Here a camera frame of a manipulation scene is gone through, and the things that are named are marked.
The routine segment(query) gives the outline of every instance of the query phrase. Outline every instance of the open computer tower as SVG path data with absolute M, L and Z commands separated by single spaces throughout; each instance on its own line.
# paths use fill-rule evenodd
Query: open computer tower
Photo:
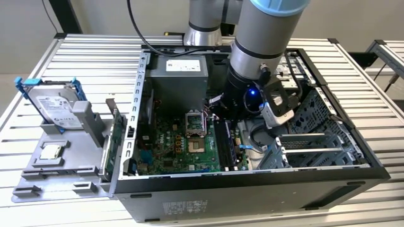
M 390 178 L 303 49 L 278 68 L 285 88 L 305 88 L 289 123 L 269 132 L 261 116 L 233 127 L 218 119 L 206 103 L 223 92 L 230 52 L 141 55 L 110 191 L 138 222 L 329 209 Z

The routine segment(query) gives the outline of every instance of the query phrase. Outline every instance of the metal workbench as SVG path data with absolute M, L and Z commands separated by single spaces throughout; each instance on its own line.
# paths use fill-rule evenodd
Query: metal workbench
M 367 73 L 370 76 L 379 74 L 377 82 L 382 88 L 389 86 L 391 79 L 397 79 L 387 94 L 404 110 L 404 41 L 375 40 L 367 52 L 377 53 L 386 63 L 382 69 L 369 68 Z
M 181 36 L 147 39 L 153 44 L 182 44 Z M 225 38 L 225 43 L 231 41 L 233 38 Z M 129 113 L 141 44 L 141 38 L 134 36 L 69 35 L 54 40 L 30 77 L 70 80 L 77 76 L 94 111 L 103 118 L 111 117 L 105 104 L 110 94 L 115 94 L 121 111 Z M 404 113 L 341 44 L 333 44 L 327 39 L 293 39 L 289 47 L 306 49 L 393 179 L 329 211 L 199 219 L 158 225 L 404 226 Z M 42 118 L 21 94 L 0 122 L 2 222 L 17 226 L 137 226 L 122 203 L 110 198 L 13 203 L 13 188 L 19 183 L 21 171 L 43 133 L 39 127 Z

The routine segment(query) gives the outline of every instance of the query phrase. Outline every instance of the cable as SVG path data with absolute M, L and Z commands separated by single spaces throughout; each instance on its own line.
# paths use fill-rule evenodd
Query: cable
M 269 135 L 270 135 L 273 138 L 277 137 L 277 135 L 267 129 L 267 125 L 266 125 L 265 122 L 261 122 L 261 123 L 255 124 L 255 125 L 253 126 L 253 128 L 251 128 L 249 138 L 250 138 L 250 141 L 251 141 L 251 143 L 253 143 L 253 146 L 259 148 L 258 150 L 261 150 L 262 147 L 266 146 L 263 143 L 258 142 L 258 141 L 255 140 L 255 138 L 254 138 L 255 134 L 257 134 L 259 131 L 266 131 L 266 132 L 269 133 Z M 259 154 L 263 154 L 263 153 L 265 153 L 263 151 L 261 152 L 261 151 L 258 151 L 257 149 L 253 149 L 253 150 L 254 150 L 257 153 L 259 153 Z
M 286 129 L 289 131 L 289 134 L 293 134 L 290 122 L 286 122 Z
M 298 98 L 299 98 L 299 100 L 301 100 L 301 99 L 302 99 L 302 96 L 303 96 L 303 87 L 302 87 L 302 84 L 299 83 L 299 80 L 298 80 L 298 78 L 297 78 L 295 71 L 294 71 L 293 64 L 291 64 L 291 59 L 290 59 L 290 57 L 289 57 L 287 51 L 286 51 L 286 54 L 285 54 L 285 55 L 286 55 L 286 62 L 287 62 L 287 64 L 289 64 L 289 68 L 290 68 L 290 71 L 291 71 L 291 75 L 293 75 L 294 81 L 295 81 L 295 83 L 297 83 L 297 85 L 298 85 L 298 89 L 299 89 Z
M 263 111 L 265 105 L 266 105 L 266 104 L 263 104 L 263 108 L 261 108 L 258 111 L 253 111 L 253 110 L 249 108 L 249 106 L 247 106 L 247 93 L 249 93 L 249 90 L 246 91 L 245 96 L 243 96 L 245 108 L 246 108 L 246 110 L 247 110 L 249 113 L 258 114 L 258 113 L 261 113 L 261 112 Z
M 389 84 L 389 86 L 387 86 L 385 92 L 387 92 L 387 91 L 390 90 L 391 86 L 393 86 L 393 84 Z
M 163 56 L 167 56 L 167 57 L 179 57 L 179 56 L 183 56 L 183 55 L 187 55 L 190 53 L 194 53 L 194 52 L 198 52 L 198 51 L 206 51 L 206 50 L 214 50 L 215 47 L 213 47 L 211 49 L 203 49 L 203 48 L 199 48 L 199 49 L 195 49 L 195 50 L 191 50 L 191 51 L 186 51 L 186 52 L 182 52 L 182 53 L 177 53 L 177 54 L 167 54 L 167 53 L 163 53 L 161 52 L 159 50 L 157 50 L 153 45 L 150 44 L 150 42 L 146 40 L 145 36 L 142 35 L 142 32 L 138 28 L 138 25 L 137 25 L 137 22 L 135 22 L 135 18 L 134 18 L 134 13 L 133 13 L 133 6 L 131 6 L 131 0 L 127 0 L 127 4 L 129 4 L 129 12 L 130 12 L 130 17 L 131 17 L 131 21 L 133 21 L 133 25 L 134 25 L 134 28 L 138 32 L 138 35 L 141 37 L 141 39 L 143 40 L 145 44 L 149 46 L 149 48 L 158 54 L 163 55 Z
M 374 81 L 377 81 L 377 78 L 378 78 L 379 74 L 382 73 L 382 71 L 383 71 L 386 65 L 387 65 L 387 63 L 385 64 L 385 66 L 383 66 L 382 69 L 379 70 L 379 73 L 377 74 Z
M 47 7 L 46 7 L 46 3 L 45 3 L 45 0 L 42 0 L 42 1 L 43 1 L 43 6 L 45 6 L 45 10 L 46 10 L 46 13 L 47 13 L 49 19 L 50 19 L 50 21 L 51 21 L 51 23 L 53 23 L 53 26 L 54 26 L 54 28 L 55 28 L 55 31 L 57 31 L 57 33 L 58 33 L 58 29 L 57 29 L 57 26 L 55 26 L 55 24 L 54 24 L 54 21 L 53 21 L 53 19 L 51 19 L 51 16 L 50 16 L 50 14 L 49 14 L 49 10 L 47 10 Z

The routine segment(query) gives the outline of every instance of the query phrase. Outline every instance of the side panel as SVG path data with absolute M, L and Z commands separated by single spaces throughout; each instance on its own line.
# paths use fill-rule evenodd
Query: side panel
M 381 180 L 117 194 L 137 222 L 329 209 Z

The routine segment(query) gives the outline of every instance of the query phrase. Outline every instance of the blue drive bracket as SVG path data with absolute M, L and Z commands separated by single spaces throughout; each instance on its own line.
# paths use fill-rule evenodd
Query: blue drive bracket
M 71 81 L 71 83 L 74 84 L 74 86 L 77 88 L 78 97 L 79 97 L 81 101 L 87 101 L 86 93 L 82 88 L 82 83 L 79 80 L 77 80 L 77 77 L 74 77 L 74 80 Z
M 30 100 L 33 106 L 35 107 L 37 111 L 39 112 L 39 115 L 43 117 L 45 123 L 46 123 L 46 124 L 50 124 L 50 122 L 49 122 L 47 119 L 46 119 L 46 116 L 45 116 L 43 113 L 41 112 L 41 110 L 39 110 L 37 104 L 34 103 L 34 101 L 33 101 L 33 99 L 31 99 L 31 97 L 30 97 L 30 95 L 29 95 L 29 93 L 27 93 L 27 91 L 26 91 L 26 89 L 25 89 L 25 85 L 27 85 L 27 86 L 38 86 L 38 85 L 41 85 L 41 84 L 43 83 L 43 80 L 42 80 L 42 79 L 27 79 L 26 82 L 25 82 L 25 84 L 23 84 L 23 78 L 22 78 L 22 77 L 18 77 L 18 78 L 14 80 L 14 83 L 15 83 L 15 87 L 17 87 L 18 90 L 22 92 L 23 97 L 25 97 L 26 99 Z

